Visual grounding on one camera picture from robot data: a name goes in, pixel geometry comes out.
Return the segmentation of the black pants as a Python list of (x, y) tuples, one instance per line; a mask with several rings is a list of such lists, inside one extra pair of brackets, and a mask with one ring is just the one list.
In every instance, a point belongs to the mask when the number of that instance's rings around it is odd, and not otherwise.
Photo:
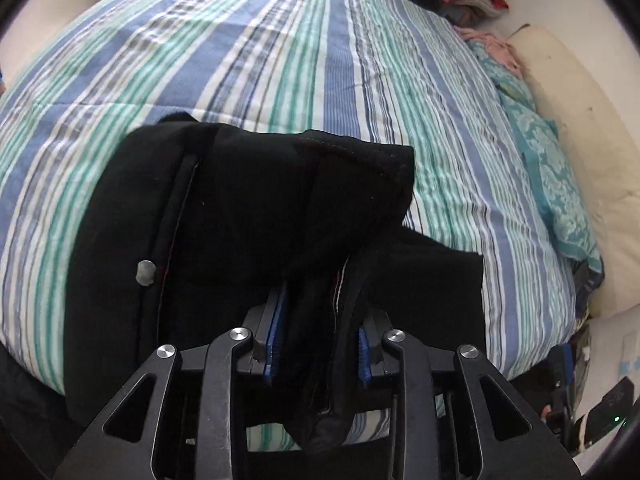
[(208, 344), (281, 294), (273, 402), (307, 453), (358, 412), (369, 309), (430, 347), (484, 347), (480, 253), (405, 226), (414, 151), (180, 113), (107, 159), (70, 256), (64, 394), (87, 425), (161, 344)]

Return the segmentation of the teal floral pillow near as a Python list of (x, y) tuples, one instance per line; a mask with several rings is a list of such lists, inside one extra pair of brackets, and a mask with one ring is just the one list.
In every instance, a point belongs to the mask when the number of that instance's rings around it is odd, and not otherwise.
[(499, 99), (552, 245), (563, 257), (597, 274), (603, 263), (589, 214), (555, 123), (504, 93)]

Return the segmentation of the teal floral pillow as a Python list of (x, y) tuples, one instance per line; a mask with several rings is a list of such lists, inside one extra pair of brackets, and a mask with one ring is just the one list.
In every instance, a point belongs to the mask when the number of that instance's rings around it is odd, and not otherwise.
[(555, 123), (504, 93), (499, 99), (552, 245), (563, 257), (597, 274), (603, 263), (589, 214)]
[(501, 93), (530, 108), (534, 107), (533, 97), (524, 81), (524, 77), (514, 76), (506, 68), (498, 64), (478, 41), (469, 41), (468, 46), (478, 59), (478, 62), (480, 62), (480, 66), (483, 67), (483, 70)]

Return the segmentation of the cream padded headboard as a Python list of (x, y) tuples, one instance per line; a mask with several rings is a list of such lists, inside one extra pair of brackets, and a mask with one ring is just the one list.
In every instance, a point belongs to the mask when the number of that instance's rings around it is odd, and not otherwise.
[(551, 119), (590, 214), (604, 281), (590, 311), (610, 318), (639, 304), (639, 150), (600, 84), (574, 53), (541, 26), (509, 42), (538, 113)]

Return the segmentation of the teal floral pillow far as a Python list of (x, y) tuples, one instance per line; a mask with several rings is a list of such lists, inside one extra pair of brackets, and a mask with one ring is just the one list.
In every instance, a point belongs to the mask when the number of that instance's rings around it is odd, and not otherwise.
[(506, 68), (498, 64), (478, 41), (469, 41), (468, 46), (478, 59), (478, 62), (480, 62), (480, 66), (483, 67), (483, 70), (501, 93), (530, 108), (534, 107), (533, 97), (524, 81), (524, 77), (514, 76)]

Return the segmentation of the striped bed with sheet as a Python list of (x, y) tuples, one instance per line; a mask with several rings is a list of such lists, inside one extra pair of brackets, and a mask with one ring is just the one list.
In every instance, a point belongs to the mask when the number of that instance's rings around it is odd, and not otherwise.
[(104, 0), (1, 100), (1, 423), (40, 468), (77, 438), (63, 336), (81, 217), (120, 140), (175, 112), (411, 146), (406, 225), (482, 256), (491, 362), (514, 378), (574, 334), (570, 262), (497, 89), (443, 18), (407, 0)]

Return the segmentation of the pile of colourful clothes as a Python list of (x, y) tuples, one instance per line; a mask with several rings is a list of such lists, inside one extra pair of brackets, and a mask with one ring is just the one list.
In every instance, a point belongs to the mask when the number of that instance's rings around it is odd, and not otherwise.
[(462, 27), (501, 18), (510, 10), (506, 0), (439, 0), (439, 3), (440, 15)]

